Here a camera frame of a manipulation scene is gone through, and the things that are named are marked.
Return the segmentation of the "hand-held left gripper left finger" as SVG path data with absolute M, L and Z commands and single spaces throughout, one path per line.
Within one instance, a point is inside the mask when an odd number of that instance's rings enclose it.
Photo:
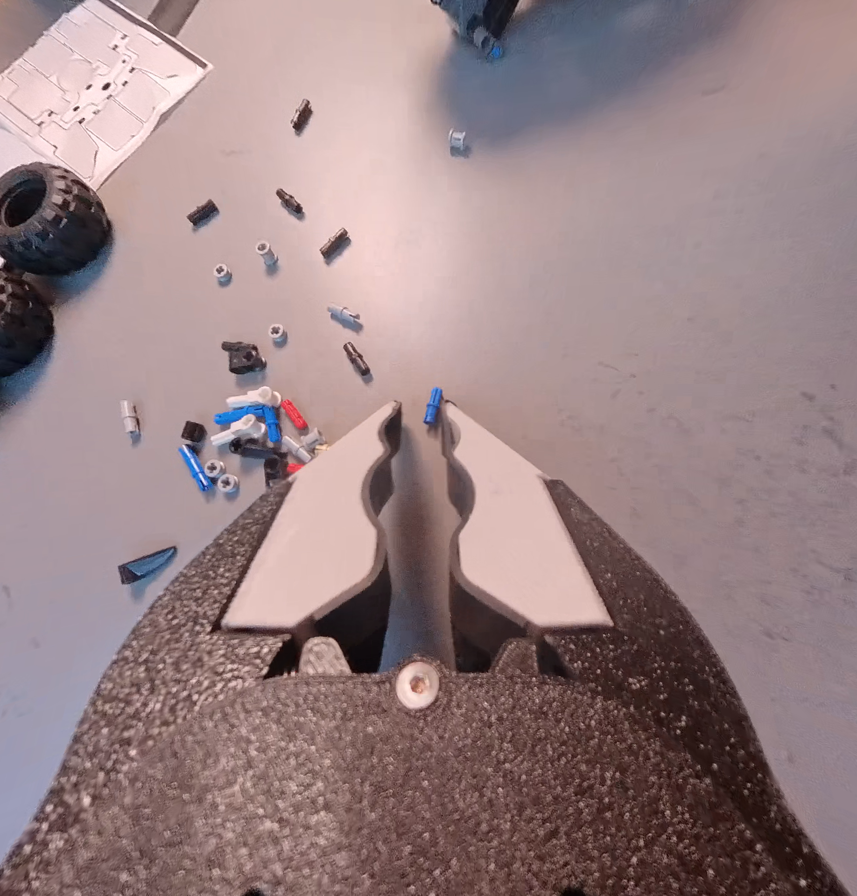
M 379 514 L 393 492 L 400 432 L 400 404 L 385 404 L 283 485 L 223 629 L 299 638 L 386 630 L 391 584 Z

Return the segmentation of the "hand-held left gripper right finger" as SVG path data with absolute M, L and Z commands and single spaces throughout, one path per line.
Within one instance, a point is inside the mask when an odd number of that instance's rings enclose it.
M 452 571 L 466 594 L 534 633 L 613 627 L 557 509 L 549 477 L 455 404 L 445 404 Z

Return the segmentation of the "white lego vehicle model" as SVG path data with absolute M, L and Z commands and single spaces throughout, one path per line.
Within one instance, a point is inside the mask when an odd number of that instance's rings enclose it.
M 502 38 L 519 1 L 431 1 L 452 24 L 457 37 L 489 60 L 502 58 Z

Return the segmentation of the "black and blue lego connector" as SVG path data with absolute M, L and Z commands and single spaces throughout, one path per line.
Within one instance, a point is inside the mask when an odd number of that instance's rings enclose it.
M 133 585 L 143 581 L 171 564 L 176 554 L 176 546 L 167 546 L 152 553 L 137 556 L 119 565 L 120 582 L 123 585 Z

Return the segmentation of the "lego sticker sheet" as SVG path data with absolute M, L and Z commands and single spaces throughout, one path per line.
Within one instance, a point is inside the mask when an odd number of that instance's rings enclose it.
M 0 73 L 0 174 L 45 162 L 100 188 L 211 70 L 121 2 L 81 2 Z

